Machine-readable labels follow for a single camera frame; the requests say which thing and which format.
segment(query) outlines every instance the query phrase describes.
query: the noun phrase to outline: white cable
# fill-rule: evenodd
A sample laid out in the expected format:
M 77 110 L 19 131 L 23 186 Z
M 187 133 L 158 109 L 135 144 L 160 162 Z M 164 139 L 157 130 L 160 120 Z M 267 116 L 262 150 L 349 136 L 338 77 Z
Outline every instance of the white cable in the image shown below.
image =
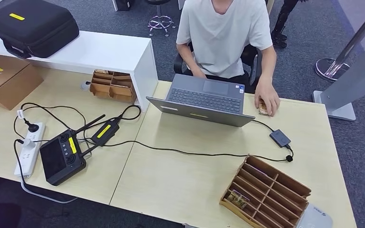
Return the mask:
M 28 189 L 26 188 L 26 186 L 24 186 L 24 182 L 23 182 L 23 179 L 22 179 L 22 178 L 20 179 L 20 185 L 21 185 L 21 188 L 22 188 L 25 192 L 27 192 L 28 194 L 35 195 L 35 196 L 41 197 L 41 198 L 43 198 L 43 199 L 50 200 L 50 201 L 52 201 L 52 202 L 66 204 L 66 203 L 70 203 L 70 202 L 73 202 L 73 201 L 77 200 L 77 197 L 76 197 L 76 198 L 74 198 L 74 199 L 72 199 L 72 200 L 69 200 L 69 201 L 59 201 L 59 200 L 56 200 L 56 199 L 53 199 L 53 198 L 50 198 L 50 197 L 47 197 L 47 196 L 43 196 L 43 195 L 40 195 L 40 194 L 34 193 L 34 192 L 32 192 L 32 191 L 28 190 Z

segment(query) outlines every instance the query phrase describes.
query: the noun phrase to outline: gray carpet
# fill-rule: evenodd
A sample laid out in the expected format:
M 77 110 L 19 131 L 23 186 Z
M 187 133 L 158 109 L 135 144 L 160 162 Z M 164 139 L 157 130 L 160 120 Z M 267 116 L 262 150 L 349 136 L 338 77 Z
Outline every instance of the gray carpet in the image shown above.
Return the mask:
M 137 0 L 129 12 L 114 12 L 111 0 L 49 1 L 70 9 L 81 30 L 140 37 L 148 37 L 147 21 L 156 12 L 154 6 L 142 0 Z M 282 0 L 275 3 L 271 26 L 277 19 L 281 4 Z M 163 13 L 173 17 L 178 24 L 180 12 L 177 1 L 173 0 L 162 8 Z M 157 31 L 152 37 L 161 80 L 173 78 L 176 33 L 172 30 L 170 37 L 166 38 L 163 32 Z M 274 86 L 283 98 L 312 101 L 314 90 L 324 90 L 331 84 L 314 73 L 314 63 L 319 58 L 338 55 L 354 32 L 349 29 L 349 22 L 336 0 L 311 0 L 296 6 L 284 33 L 289 37 L 288 47 L 277 50 Z M 353 63 L 361 51 L 358 47 L 348 62 Z M 353 102 L 353 106 L 357 117 L 355 122 L 330 119 L 330 124 L 357 225 L 365 228 L 365 97 Z M 52 216 L 62 210 L 61 205 L 26 195 L 18 183 L 7 180 L 0 180 L 0 202 L 18 202 L 44 216 Z M 78 200 L 64 208 L 71 212 L 68 217 L 52 219 L 42 219 L 25 209 L 21 227 L 60 228 L 69 227 L 69 224 L 97 228 L 138 228 L 139 224 L 147 228 L 181 227 L 87 200 Z

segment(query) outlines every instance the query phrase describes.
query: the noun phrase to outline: cardboard box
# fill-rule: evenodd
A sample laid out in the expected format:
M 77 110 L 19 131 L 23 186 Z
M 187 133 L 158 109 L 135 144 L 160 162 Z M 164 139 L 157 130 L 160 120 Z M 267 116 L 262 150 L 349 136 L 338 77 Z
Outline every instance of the cardboard box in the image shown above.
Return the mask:
M 12 110 L 37 88 L 43 79 L 27 61 L 0 56 L 0 106 Z
M 248 156 L 220 204 L 254 228 L 294 228 L 311 189 L 254 156 Z
M 132 104 L 136 100 L 131 76 L 118 72 L 112 72 L 110 75 L 95 72 L 90 84 L 90 91 L 94 96 L 101 98 L 111 98 Z

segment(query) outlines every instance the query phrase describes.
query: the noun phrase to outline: black carrying case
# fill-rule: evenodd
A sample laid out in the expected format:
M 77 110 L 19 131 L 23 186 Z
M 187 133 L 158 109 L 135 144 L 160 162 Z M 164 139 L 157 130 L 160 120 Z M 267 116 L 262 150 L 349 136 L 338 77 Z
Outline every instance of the black carrying case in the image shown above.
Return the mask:
M 50 57 L 78 35 L 75 19 L 61 6 L 18 0 L 0 9 L 0 38 L 17 57 Z

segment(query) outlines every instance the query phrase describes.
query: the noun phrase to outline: white power strip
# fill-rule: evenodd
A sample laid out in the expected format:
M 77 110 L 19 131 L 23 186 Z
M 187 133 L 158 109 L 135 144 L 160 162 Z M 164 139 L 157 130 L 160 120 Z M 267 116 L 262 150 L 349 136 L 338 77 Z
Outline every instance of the white power strip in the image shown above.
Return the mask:
M 26 139 L 31 141 L 40 141 L 43 138 L 45 125 L 43 123 L 36 123 L 39 128 L 36 132 L 27 132 Z M 33 174 L 34 166 L 36 165 L 37 157 L 39 154 L 41 142 L 36 142 L 36 145 L 32 148 L 22 147 L 19 159 L 21 163 L 21 169 L 24 177 L 30 177 Z M 16 176 L 20 177 L 19 164 L 16 165 L 15 173 Z

